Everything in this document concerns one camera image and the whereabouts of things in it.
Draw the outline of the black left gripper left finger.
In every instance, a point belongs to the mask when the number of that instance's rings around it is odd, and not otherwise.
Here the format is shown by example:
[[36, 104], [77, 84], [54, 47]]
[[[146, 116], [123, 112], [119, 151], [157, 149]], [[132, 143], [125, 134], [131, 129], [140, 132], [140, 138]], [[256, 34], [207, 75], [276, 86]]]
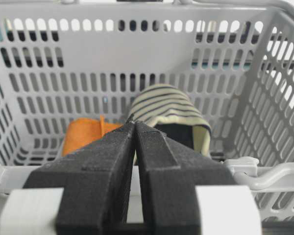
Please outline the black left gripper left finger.
[[63, 188], [58, 235], [101, 235], [125, 223], [128, 212], [135, 123], [31, 172], [24, 188]]

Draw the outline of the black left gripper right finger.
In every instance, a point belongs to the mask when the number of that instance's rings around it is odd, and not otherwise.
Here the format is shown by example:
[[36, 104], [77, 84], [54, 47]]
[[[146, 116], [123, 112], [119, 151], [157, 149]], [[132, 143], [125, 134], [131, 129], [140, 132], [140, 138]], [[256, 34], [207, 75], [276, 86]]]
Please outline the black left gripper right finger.
[[229, 169], [142, 122], [135, 124], [144, 222], [155, 235], [198, 235], [196, 186], [235, 185]]

